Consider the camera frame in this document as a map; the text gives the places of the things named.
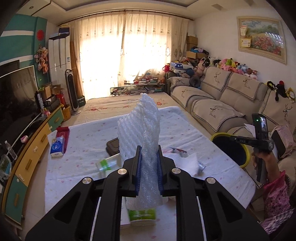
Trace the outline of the pink sleeved right forearm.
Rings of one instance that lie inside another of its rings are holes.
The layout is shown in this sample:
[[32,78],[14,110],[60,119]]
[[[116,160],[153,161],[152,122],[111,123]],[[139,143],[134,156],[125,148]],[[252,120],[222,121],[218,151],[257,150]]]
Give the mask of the pink sleeved right forearm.
[[272,218],[291,209],[285,171],[280,171],[274,155],[264,158],[267,179],[263,187],[264,218]]

